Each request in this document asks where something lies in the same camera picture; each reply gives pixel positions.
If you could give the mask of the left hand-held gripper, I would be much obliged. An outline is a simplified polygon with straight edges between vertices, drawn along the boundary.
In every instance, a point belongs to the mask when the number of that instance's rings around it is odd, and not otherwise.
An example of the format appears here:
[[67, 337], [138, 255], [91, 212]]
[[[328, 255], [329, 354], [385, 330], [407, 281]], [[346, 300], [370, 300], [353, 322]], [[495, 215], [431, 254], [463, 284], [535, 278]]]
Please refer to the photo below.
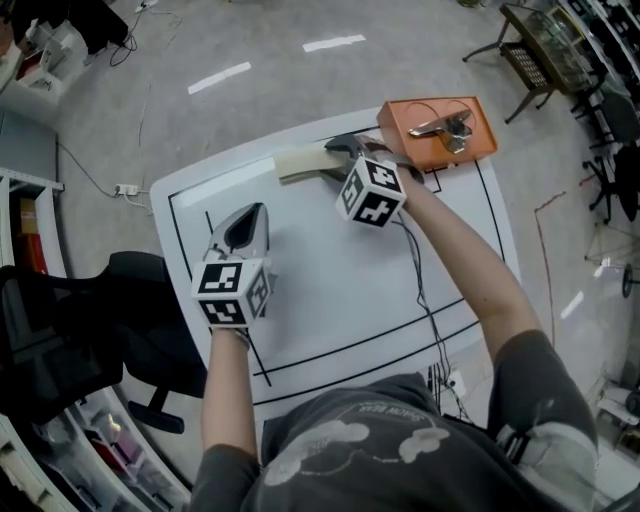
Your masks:
[[204, 260], [193, 268], [191, 297], [214, 328], [249, 328], [273, 294], [268, 210], [252, 203], [212, 232]]

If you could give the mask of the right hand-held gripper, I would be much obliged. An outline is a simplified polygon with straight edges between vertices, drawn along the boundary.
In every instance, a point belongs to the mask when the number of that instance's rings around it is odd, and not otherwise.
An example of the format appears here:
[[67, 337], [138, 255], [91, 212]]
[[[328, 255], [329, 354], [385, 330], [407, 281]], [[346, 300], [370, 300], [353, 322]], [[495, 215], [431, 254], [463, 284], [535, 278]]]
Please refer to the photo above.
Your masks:
[[347, 221], [382, 228], [406, 202], [406, 191], [399, 169], [405, 169], [419, 184], [424, 174], [407, 157], [395, 154], [377, 139], [339, 135], [324, 148], [331, 153], [347, 154], [340, 168], [320, 169], [328, 183], [341, 186], [336, 210]]

